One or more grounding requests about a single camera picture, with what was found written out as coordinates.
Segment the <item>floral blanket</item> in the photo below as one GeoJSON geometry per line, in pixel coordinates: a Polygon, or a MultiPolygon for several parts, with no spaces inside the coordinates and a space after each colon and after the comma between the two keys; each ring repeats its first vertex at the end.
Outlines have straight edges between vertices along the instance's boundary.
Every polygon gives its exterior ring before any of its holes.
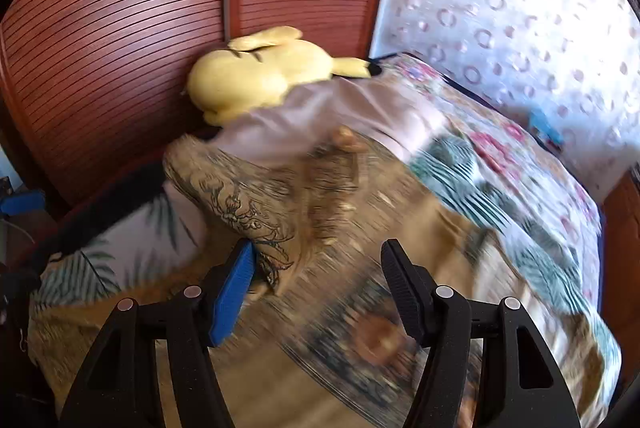
{"type": "Polygon", "coordinates": [[[416,56],[378,60],[382,75],[424,94],[471,143],[480,176],[544,228],[574,260],[577,285],[601,307],[603,226],[600,209],[562,162],[520,125],[416,56]]]}

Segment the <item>wooden louvered wardrobe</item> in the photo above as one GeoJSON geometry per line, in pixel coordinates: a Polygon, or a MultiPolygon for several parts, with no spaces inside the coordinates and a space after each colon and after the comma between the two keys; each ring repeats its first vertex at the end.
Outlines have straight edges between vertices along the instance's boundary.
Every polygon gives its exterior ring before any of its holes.
{"type": "Polygon", "coordinates": [[[69,254],[147,200],[183,133],[213,135],[183,92],[228,40],[298,27],[336,56],[369,52],[380,0],[1,0],[1,141],[46,194],[69,254]]]}

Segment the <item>yellow plush toy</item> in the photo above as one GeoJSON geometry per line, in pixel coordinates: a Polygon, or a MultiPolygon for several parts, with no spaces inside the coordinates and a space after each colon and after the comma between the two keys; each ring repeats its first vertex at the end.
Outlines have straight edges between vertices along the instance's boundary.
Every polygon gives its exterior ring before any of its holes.
{"type": "Polygon", "coordinates": [[[222,127],[254,110],[283,103],[293,88],[334,76],[368,79],[380,66],[361,58],[334,58],[291,26],[234,38],[201,56],[184,92],[212,126],[222,127]]]}

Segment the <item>folded pink beige garment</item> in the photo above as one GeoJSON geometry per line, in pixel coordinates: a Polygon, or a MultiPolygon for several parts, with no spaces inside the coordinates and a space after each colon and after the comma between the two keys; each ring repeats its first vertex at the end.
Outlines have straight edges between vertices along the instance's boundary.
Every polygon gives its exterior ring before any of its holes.
{"type": "Polygon", "coordinates": [[[259,166],[282,166],[345,126],[405,162],[446,125],[446,116],[403,81],[333,78],[298,86],[281,105],[236,118],[210,144],[259,166]]]}

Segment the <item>circle patterned sheer curtain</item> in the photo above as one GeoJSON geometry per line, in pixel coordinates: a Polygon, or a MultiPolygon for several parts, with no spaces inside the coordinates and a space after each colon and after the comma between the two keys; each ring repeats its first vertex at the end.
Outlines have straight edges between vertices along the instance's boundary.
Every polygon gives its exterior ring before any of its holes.
{"type": "Polygon", "coordinates": [[[544,114],[598,200],[639,158],[639,21],[627,0],[381,0],[370,53],[396,52],[518,122],[544,114]]]}

